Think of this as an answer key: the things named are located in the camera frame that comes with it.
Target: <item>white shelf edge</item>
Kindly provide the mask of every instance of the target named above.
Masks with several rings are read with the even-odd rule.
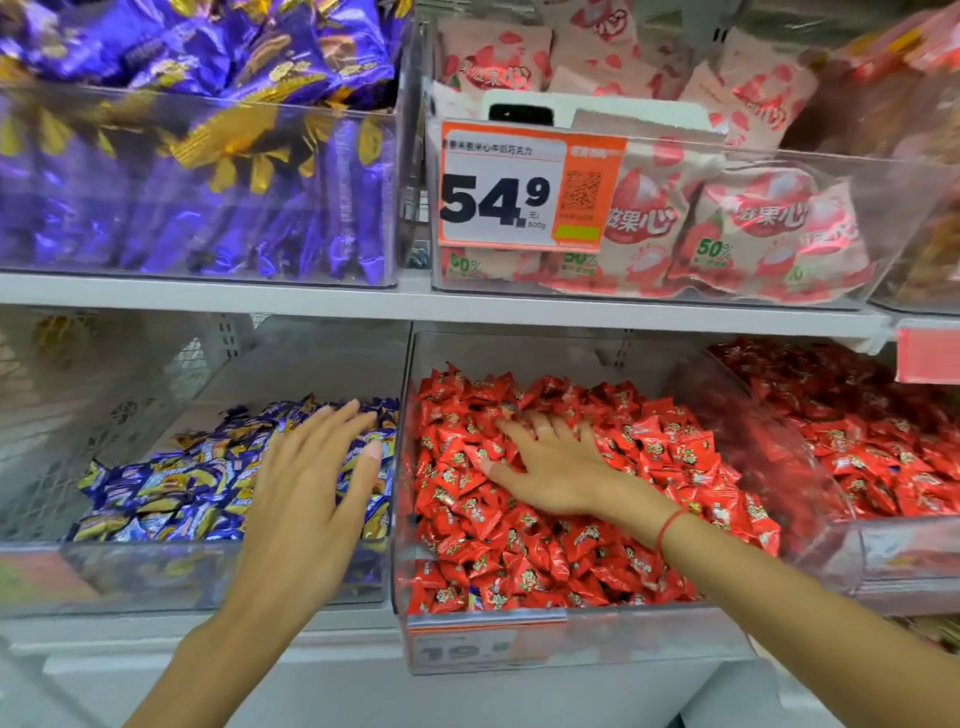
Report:
[[[885,338],[890,320],[873,308],[833,311],[451,293],[432,290],[429,271],[402,271],[394,289],[0,273],[0,303],[850,339]]]

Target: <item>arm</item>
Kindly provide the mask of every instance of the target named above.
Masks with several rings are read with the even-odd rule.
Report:
[[[350,443],[373,424],[353,401],[271,439],[223,608],[188,634],[125,728],[221,728],[336,594],[363,527],[382,448],[367,445],[336,506]]]
[[[536,439],[517,423],[499,423],[528,472],[487,463],[488,476],[543,510],[590,513],[653,548],[680,507],[645,480],[607,467],[588,428],[578,439],[558,418],[530,421]],[[956,658],[695,516],[675,519],[661,550],[849,728],[960,720]]]

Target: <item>price label holder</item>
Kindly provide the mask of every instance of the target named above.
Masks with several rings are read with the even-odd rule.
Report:
[[[407,636],[414,674],[478,672],[542,666],[564,644],[565,615],[529,622],[410,628]]]
[[[444,121],[442,246],[596,253],[627,139]]]
[[[897,326],[897,381],[960,384],[960,319],[903,319]]]

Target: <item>store shelf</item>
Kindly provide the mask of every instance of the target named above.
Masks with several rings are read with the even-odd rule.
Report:
[[[885,337],[889,323],[889,316],[875,309],[834,311],[445,293],[432,290],[428,271],[403,271],[397,288],[390,290],[2,273],[0,303],[832,336],[856,340]]]

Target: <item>qr code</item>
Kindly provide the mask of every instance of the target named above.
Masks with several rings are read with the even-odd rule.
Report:
[[[560,207],[570,211],[586,212],[597,204],[602,175],[599,172],[581,172],[570,169],[564,180],[564,198]]]

